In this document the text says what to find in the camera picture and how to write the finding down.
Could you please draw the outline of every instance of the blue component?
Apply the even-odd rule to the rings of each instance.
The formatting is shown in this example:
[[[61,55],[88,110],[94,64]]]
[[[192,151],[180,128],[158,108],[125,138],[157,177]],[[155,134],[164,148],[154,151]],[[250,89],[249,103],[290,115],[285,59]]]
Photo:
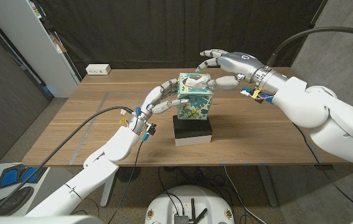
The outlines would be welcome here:
[[[140,107],[137,107],[136,110],[134,111],[137,115],[140,115],[141,114],[141,110],[140,110]]]
[[[243,90],[247,91],[247,92],[251,92],[251,89],[250,88],[247,88],[247,87],[243,87]]]
[[[3,178],[1,181],[1,187],[5,187],[7,185],[11,185],[16,182],[17,182],[17,170],[16,169],[9,170],[3,175]]]
[[[270,103],[271,105],[273,104],[271,101],[273,100],[273,97],[271,97],[271,98],[267,98],[266,99],[266,102],[268,102],[268,103]]]
[[[29,177],[33,171],[35,171],[37,168],[36,167],[31,167],[27,170],[27,172],[21,177],[21,181],[25,181],[27,179],[27,177]],[[29,180],[28,182],[34,182],[35,178],[37,177],[38,173],[35,173]]]
[[[144,134],[143,141],[147,140],[149,138],[149,136],[150,136],[149,133]]]

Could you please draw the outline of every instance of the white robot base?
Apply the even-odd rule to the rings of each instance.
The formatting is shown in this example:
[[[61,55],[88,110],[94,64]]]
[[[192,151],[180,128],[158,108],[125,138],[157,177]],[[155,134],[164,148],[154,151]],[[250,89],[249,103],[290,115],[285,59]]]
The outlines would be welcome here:
[[[184,209],[184,215],[188,218],[177,216],[174,204],[164,192],[150,203],[146,213],[145,224],[234,223],[230,206],[213,191],[195,185],[182,185],[169,189],[167,193],[174,201],[179,215],[183,216],[182,211]]]

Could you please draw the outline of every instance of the electrical outlet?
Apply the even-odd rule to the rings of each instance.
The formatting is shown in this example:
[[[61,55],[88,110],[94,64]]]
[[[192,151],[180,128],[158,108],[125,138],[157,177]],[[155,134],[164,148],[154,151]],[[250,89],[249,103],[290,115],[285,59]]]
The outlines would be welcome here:
[[[108,75],[111,68],[109,64],[89,64],[85,70],[89,75]]]

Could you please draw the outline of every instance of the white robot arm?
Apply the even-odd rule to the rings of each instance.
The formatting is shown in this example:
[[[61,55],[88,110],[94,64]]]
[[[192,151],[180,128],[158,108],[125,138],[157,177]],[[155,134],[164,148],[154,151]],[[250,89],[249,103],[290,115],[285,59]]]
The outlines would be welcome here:
[[[272,103],[294,124],[310,128],[311,139],[321,149],[353,162],[353,106],[338,100],[334,92],[323,86],[306,88],[306,82],[287,78],[248,54],[218,49],[200,54],[214,58],[201,63],[197,72],[220,65],[225,71],[237,74],[210,80],[208,86],[229,89],[238,87],[241,80],[255,83],[256,93],[271,96]]]
[[[115,135],[84,162],[83,170],[61,186],[44,201],[32,209],[27,217],[49,217],[69,215],[90,192],[112,178],[118,166],[114,163],[129,155],[142,132],[143,141],[155,133],[155,124],[148,123],[151,115],[165,112],[172,106],[187,103],[188,100],[174,100],[159,103],[162,99],[177,93],[177,80],[169,80],[154,88],[141,107],[132,113],[128,127],[121,126]]]

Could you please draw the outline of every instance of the black curtain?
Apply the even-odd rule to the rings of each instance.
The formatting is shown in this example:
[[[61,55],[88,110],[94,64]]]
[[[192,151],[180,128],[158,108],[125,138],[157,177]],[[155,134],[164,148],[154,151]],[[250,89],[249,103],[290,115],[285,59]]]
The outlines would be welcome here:
[[[112,68],[193,68],[199,52],[245,52],[265,63],[278,44],[306,30],[322,0],[109,1],[40,0],[78,71]],[[280,53],[290,66],[300,41]]]

